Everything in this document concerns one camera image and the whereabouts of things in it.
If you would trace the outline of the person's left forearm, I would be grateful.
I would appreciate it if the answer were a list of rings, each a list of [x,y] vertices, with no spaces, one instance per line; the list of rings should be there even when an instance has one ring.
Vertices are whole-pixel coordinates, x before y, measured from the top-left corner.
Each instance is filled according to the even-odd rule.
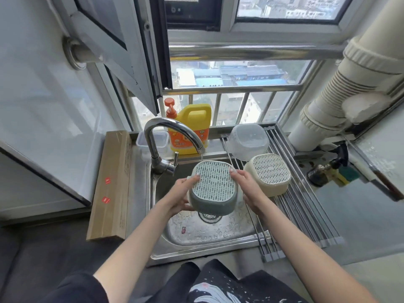
[[[109,303],[128,303],[154,246],[172,217],[172,208],[172,203],[165,199],[160,200],[94,273],[94,277],[104,288]]]

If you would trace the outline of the stainless steel rail bar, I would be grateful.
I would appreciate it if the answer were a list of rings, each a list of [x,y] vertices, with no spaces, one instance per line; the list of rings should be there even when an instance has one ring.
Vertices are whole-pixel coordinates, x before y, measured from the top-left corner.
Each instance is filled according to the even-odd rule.
[[[265,61],[342,59],[347,41],[337,45],[170,45],[158,48],[159,64],[169,61]],[[62,47],[70,65],[83,70],[88,63],[106,62],[107,56],[94,53],[72,37],[63,37]]]

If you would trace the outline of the white drain pipe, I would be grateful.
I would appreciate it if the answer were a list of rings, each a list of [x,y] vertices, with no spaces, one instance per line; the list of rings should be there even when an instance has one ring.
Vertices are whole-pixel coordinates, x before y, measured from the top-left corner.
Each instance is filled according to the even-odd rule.
[[[300,112],[289,134],[294,150],[309,152],[336,136],[347,121],[343,103],[375,91],[391,76],[404,74],[404,0],[389,0],[372,24],[353,37],[319,96]]]

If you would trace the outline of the person's black patterned garment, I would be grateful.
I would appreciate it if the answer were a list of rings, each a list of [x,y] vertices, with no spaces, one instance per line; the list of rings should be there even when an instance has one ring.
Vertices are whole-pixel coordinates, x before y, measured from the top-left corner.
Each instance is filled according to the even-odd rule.
[[[109,303],[95,277],[77,273],[39,303]],[[144,303],[308,303],[302,296],[267,272],[260,270],[237,279],[219,260],[202,269],[187,262]]]

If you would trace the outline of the white window frame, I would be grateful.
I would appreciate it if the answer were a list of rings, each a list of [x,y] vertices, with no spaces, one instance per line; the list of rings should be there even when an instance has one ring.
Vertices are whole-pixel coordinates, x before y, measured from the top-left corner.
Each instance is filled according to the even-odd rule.
[[[222,0],[219,31],[169,29],[171,45],[332,45],[349,39],[376,0],[347,0],[347,7],[333,22],[288,19],[281,22],[242,22],[237,18],[239,0]]]

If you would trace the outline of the chrome faucet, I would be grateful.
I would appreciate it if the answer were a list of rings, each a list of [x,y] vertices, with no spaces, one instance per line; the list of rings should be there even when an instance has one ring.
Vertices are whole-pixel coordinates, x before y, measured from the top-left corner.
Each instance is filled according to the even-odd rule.
[[[179,121],[166,117],[158,117],[151,119],[145,125],[144,134],[151,154],[151,167],[155,174],[167,173],[174,175],[176,166],[178,164],[178,156],[179,156],[178,154],[174,156],[173,164],[171,164],[170,161],[162,159],[160,157],[153,136],[153,129],[156,127],[166,127],[173,129],[176,132],[179,132],[185,137],[187,137],[191,141],[192,145],[195,147],[198,154],[203,155],[206,152],[205,146],[200,137],[188,126],[184,125]]]

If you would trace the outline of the grey strainer basket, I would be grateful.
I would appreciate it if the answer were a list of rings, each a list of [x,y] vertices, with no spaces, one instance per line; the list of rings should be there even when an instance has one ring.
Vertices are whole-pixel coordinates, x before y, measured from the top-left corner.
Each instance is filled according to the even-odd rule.
[[[195,165],[191,175],[199,181],[189,189],[189,204],[201,214],[226,216],[237,203],[239,185],[231,178],[232,165],[216,160],[205,160]]]

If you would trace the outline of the person's right hand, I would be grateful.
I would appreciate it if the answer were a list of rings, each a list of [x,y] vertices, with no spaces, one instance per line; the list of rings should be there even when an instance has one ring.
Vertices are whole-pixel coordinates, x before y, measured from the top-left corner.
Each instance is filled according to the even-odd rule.
[[[247,188],[241,188],[244,194],[243,199],[257,216],[263,217],[263,210],[268,205],[269,199],[255,182],[252,175],[245,170],[234,168],[230,168],[229,172],[230,174],[244,174],[244,176],[247,178]]]

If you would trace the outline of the black brass gas valve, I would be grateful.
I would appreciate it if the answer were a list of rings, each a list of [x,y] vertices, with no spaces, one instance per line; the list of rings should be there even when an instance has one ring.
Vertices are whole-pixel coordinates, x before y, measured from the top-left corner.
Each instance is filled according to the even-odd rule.
[[[336,154],[336,157],[326,164],[318,164],[307,173],[308,181],[315,187],[323,187],[333,179],[337,178],[340,167],[347,167],[349,152],[346,143],[327,151]]]

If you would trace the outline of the beige strainer basket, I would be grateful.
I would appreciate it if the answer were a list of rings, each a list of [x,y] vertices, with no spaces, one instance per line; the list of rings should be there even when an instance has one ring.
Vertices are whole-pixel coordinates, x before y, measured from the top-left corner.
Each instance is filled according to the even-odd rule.
[[[268,198],[284,194],[292,178],[285,161],[273,153],[254,156],[244,165],[244,171],[250,173]]]

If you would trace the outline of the yellow detergent bottle orange pump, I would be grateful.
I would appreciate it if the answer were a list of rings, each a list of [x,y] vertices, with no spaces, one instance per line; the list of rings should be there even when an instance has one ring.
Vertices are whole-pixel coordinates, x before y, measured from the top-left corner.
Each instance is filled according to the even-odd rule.
[[[168,97],[164,99],[164,104],[168,107],[166,111],[167,118],[174,119],[188,126],[199,136],[204,147],[208,146],[212,114],[211,106],[209,104],[202,103],[187,105],[180,112],[175,110],[175,101],[173,98]],[[171,141],[171,149],[174,152],[178,152],[179,155],[197,154],[196,149],[187,137],[170,128],[168,129],[168,132]]]

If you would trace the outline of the yellow green sponge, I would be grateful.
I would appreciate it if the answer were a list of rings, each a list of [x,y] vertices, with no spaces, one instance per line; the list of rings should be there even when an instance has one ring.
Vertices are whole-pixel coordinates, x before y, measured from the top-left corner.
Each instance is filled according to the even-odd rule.
[[[349,166],[340,166],[333,174],[333,181],[339,186],[344,187],[360,178],[360,174]]]

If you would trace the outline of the clear plastic bowl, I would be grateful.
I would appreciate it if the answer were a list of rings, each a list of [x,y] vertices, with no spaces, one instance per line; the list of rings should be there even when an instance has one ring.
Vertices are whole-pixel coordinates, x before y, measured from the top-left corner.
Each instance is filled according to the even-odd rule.
[[[257,155],[265,154],[269,143],[269,138],[260,125],[239,124],[228,137],[227,151],[236,159],[248,162]]]

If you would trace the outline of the open white window sash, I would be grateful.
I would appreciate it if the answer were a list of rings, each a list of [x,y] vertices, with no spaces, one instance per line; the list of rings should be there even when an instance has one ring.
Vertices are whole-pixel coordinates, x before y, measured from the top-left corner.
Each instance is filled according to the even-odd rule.
[[[51,0],[70,35],[155,116],[172,89],[164,0]]]

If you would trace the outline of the steel roll-up drying rack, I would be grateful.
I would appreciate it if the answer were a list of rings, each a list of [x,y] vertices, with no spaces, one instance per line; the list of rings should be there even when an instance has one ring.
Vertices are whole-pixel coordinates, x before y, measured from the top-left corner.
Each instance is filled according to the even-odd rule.
[[[338,233],[314,193],[313,188],[308,183],[305,174],[296,162],[296,152],[285,134],[276,123],[263,124],[263,128],[269,139],[267,153],[279,155],[291,172],[291,182],[286,193],[271,199],[321,249],[345,244],[345,239]],[[243,169],[246,162],[236,159],[233,153],[228,150],[226,144],[233,126],[218,126],[214,127],[214,129],[217,130],[217,134],[232,166],[237,169]],[[268,263],[285,258],[286,256],[273,237],[272,232],[265,230],[260,218],[252,213],[248,205],[246,205],[246,208],[250,218],[256,217],[257,219],[257,222],[253,225],[259,243],[262,262]]]

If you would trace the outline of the person's left hand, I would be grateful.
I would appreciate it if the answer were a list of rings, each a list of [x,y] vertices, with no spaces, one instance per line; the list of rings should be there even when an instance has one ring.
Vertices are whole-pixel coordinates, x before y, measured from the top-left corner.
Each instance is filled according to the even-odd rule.
[[[182,187],[181,179],[178,179],[170,191],[161,199],[161,202],[163,202],[164,206],[168,209],[170,217],[175,216],[181,211],[195,211],[187,198],[189,190],[193,187]]]

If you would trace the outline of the stainless steel sink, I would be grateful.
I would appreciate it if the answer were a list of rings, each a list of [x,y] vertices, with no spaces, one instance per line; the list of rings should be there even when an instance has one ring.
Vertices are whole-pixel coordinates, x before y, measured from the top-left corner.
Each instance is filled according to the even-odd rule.
[[[250,218],[241,195],[235,210],[215,224],[203,222],[198,212],[180,212],[164,228],[147,267],[259,246],[253,225],[256,222],[256,217]]]

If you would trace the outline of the metal sink drain strainer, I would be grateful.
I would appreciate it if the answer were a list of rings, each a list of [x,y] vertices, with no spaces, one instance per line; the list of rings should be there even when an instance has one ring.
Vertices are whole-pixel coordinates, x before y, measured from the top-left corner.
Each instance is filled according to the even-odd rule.
[[[198,212],[199,218],[208,224],[215,224],[218,223],[223,217],[218,215],[211,215],[211,214],[203,214]]]

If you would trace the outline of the long brown cardboard box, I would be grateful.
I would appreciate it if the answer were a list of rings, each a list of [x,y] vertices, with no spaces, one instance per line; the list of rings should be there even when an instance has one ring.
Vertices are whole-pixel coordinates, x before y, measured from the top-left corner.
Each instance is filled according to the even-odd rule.
[[[128,131],[105,135],[87,241],[126,238],[132,139]]]

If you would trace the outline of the person's right forearm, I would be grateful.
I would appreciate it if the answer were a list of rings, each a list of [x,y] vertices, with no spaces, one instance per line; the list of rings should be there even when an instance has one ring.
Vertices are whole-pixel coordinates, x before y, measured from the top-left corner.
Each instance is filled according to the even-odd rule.
[[[299,230],[270,199],[257,198],[254,206],[315,303],[377,303],[363,285]]]

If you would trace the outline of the small clear plastic container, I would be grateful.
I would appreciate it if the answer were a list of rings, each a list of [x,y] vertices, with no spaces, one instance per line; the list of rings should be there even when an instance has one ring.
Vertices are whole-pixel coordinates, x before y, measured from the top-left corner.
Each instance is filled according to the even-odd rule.
[[[159,154],[166,154],[169,149],[169,133],[165,130],[153,130],[152,132]],[[143,160],[147,161],[151,159],[151,154],[145,139],[144,131],[139,133],[136,146],[139,147]]]

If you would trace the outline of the metal window guard railing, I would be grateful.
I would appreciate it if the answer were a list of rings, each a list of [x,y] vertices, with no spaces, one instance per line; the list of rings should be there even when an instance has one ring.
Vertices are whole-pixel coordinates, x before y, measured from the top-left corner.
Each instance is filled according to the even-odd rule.
[[[158,101],[158,116],[166,115],[168,107],[165,106],[164,99],[171,97],[178,113],[188,105],[208,104],[212,111],[211,126],[276,122],[286,104],[301,90],[302,83],[166,89],[163,98]]]

